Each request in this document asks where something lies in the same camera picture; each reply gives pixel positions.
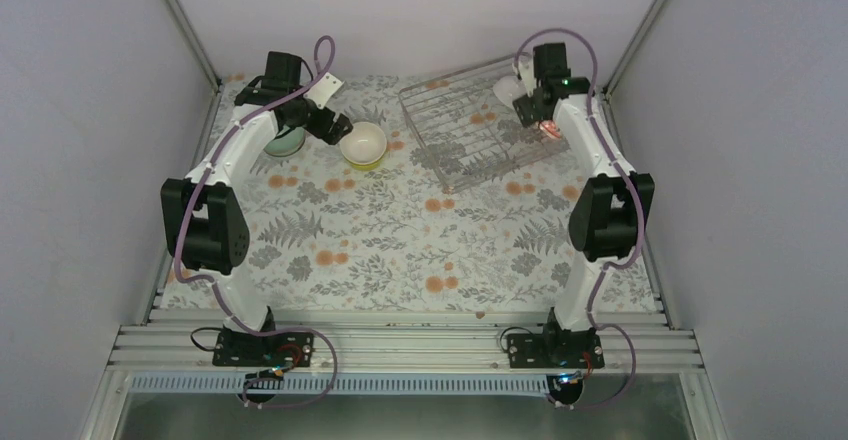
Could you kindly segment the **white bowl red rim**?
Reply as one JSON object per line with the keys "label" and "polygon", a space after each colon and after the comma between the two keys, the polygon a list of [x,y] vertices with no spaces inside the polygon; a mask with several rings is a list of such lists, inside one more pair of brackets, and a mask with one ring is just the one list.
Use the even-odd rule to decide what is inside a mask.
{"label": "white bowl red rim", "polygon": [[554,121],[542,121],[539,123],[539,128],[551,139],[559,140],[562,138],[562,132]]}

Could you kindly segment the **beige bowl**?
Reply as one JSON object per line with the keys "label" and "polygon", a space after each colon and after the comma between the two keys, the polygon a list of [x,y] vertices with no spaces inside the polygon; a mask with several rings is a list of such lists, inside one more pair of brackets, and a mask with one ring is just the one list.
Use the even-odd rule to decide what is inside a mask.
{"label": "beige bowl", "polygon": [[370,163],[382,158],[387,147],[384,131],[369,122],[354,123],[352,132],[339,142],[344,158],[357,163]]}

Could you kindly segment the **plain white bowl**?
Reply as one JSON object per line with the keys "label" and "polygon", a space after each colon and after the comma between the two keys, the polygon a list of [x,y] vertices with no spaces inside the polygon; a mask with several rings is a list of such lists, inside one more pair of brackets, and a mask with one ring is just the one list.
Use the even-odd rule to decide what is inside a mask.
{"label": "plain white bowl", "polygon": [[493,92],[497,100],[510,109],[515,109],[514,102],[527,94],[524,83],[517,76],[500,78],[494,84]]}

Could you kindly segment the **pale green pink-base bowl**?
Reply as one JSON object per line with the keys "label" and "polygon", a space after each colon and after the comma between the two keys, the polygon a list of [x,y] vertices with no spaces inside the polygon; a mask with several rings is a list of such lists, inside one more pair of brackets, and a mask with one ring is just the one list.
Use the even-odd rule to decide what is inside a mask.
{"label": "pale green pink-base bowl", "polygon": [[265,147],[264,152],[272,157],[289,157],[296,154],[305,144],[304,129],[290,128],[279,133]]}

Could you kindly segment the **yellow bowl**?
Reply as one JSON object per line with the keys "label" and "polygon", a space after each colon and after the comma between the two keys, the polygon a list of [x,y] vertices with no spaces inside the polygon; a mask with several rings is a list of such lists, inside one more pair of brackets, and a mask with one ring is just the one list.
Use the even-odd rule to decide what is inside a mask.
{"label": "yellow bowl", "polygon": [[382,162],[383,162],[383,158],[379,158],[379,159],[377,159],[373,162],[370,162],[370,163],[357,163],[357,162],[353,162],[353,161],[350,161],[350,160],[347,161],[347,163],[350,165],[351,168],[353,168],[354,170],[358,170],[358,171],[375,170],[376,168],[378,168],[382,164]]}

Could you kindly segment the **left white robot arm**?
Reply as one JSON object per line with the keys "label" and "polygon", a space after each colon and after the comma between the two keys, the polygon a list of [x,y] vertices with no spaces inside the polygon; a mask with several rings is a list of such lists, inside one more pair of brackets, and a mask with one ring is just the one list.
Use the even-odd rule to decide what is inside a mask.
{"label": "left white robot arm", "polygon": [[330,72],[333,61],[316,60],[303,80],[303,58],[270,52],[263,74],[234,99],[227,127],[187,174],[167,179],[160,198],[168,251],[181,284],[206,284],[225,314],[224,334],[255,365],[278,351],[270,307],[259,298],[244,262],[250,228],[237,198],[240,185],[269,143],[302,130],[329,145],[353,129],[328,106],[343,83]]}

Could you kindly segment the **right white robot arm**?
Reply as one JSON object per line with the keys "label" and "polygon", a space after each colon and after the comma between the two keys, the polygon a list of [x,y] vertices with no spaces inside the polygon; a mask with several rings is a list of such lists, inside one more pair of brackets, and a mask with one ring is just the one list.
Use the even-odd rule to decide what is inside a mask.
{"label": "right white robot arm", "polygon": [[595,98],[594,81],[572,74],[563,43],[534,47],[515,71],[526,92],[513,107],[525,127],[565,139],[586,177],[569,217],[576,251],[566,292],[551,309],[541,335],[544,359],[565,367],[596,348],[594,303],[610,270],[638,257],[655,183],[638,173],[616,145]]}

